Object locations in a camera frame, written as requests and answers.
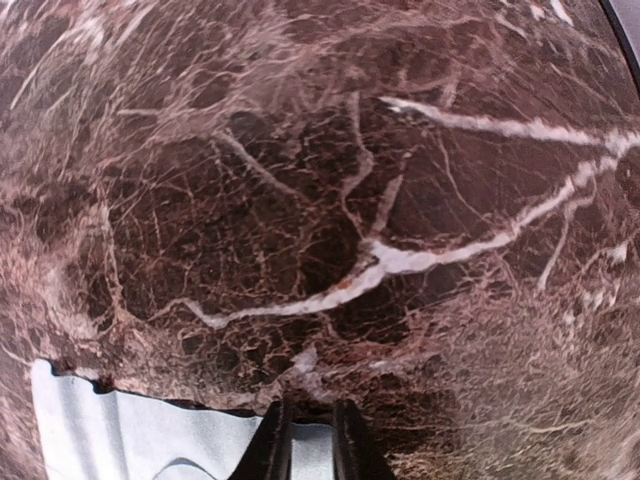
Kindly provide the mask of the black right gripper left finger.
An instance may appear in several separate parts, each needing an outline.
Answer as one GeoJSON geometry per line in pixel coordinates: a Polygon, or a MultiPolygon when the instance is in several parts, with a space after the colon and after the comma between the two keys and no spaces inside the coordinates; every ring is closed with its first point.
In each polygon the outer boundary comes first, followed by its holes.
{"type": "Polygon", "coordinates": [[[291,473],[292,412],[289,402],[274,401],[232,473],[232,480],[287,480],[291,473]]]}

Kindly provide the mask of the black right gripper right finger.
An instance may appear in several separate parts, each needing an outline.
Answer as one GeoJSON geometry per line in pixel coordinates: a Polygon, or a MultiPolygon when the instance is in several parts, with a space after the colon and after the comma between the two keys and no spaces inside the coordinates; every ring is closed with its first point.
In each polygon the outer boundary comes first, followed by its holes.
{"type": "Polygon", "coordinates": [[[340,400],[333,413],[333,463],[336,479],[395,480],[367,424],[352,400],[340,400]]]}

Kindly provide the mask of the light blue cloth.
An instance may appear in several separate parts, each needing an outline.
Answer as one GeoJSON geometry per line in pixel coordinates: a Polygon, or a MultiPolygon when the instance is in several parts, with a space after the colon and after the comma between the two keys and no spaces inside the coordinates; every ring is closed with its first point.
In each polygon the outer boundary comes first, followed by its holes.
{"type": "Polygon", "coordinates": [[[46,360],[31,368],[45,469],[51,479],[227,479],[262,419],[99,394],[46,360]]]}

